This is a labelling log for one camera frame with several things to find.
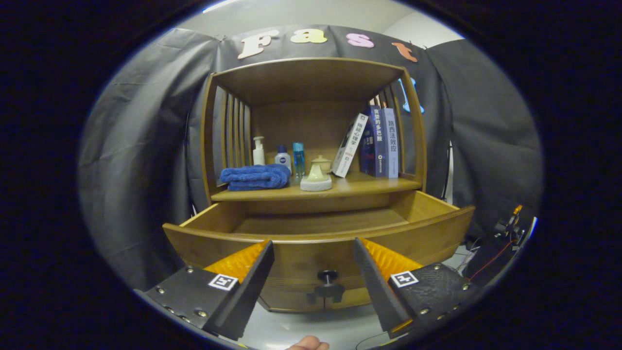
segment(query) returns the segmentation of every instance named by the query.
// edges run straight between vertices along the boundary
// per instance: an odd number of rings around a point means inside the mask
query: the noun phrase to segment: white bottle
[[[287,154],[287,149],[283,144],[280,144],[277,148],[277,154],[274,156],[274,164],[283,164],[289,169],[289,173],[292,174],[292,158]]]
[[[255,149],[253,150],[253,165],[266,165],[266,157],[264,157],[264,145],[261,144],[263,136],[254,137]]]

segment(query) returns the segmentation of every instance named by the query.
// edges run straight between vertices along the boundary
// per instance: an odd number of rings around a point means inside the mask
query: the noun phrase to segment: letter a
[[[295,31],[294,34],[295,35],[290,40],[298,44],[305,42],[321,44],[322,42],[328,40],[324,37],[324,31],[321,31],[320,29],[301,29],[299,31]]]

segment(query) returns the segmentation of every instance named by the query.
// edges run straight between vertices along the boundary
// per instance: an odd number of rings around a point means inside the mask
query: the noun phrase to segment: drawer
[[[179,255],[203,268],[265,239],[275,261],[259,300],[271,311],[308,312],[369,303],[352,246],[363,237],[421,264],[451,257],[473,206],[459,209],[420,191],[306,201],[219,202],[181,225],[163,228]],[[308,293],[320,270],[336,270],[340,303]]]

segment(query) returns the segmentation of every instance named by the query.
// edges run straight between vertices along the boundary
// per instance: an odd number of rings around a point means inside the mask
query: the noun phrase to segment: blue towel
[[[281,164],[227,168],[220,173],[220,181],[229,183],[230,191],[253,191],[256,189],[283,188],[291,173]]]

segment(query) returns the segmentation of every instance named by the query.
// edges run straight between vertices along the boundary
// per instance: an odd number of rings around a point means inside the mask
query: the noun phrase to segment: book cover
[[[332,172],[336,176],[346,177],[352,159],[354,159],[358,144],[363,136],[363,130],[367,124],[367,120],[368,117],[366,115],[359,113],[354,122],[348,127],[348,131],[346,131],[346,135],[343,137],[335,160],[333,161]]]
[[[369,115],[363,132],[359,154],[361,171],[376,177],[387,176],[385,122],[380,106],[371,105],[365,111]]]
[[[397,140],[397,125],[393,108],[383,108],[385,136],[387,144],[387,177],[397,177],[399,173],[399,148]]]

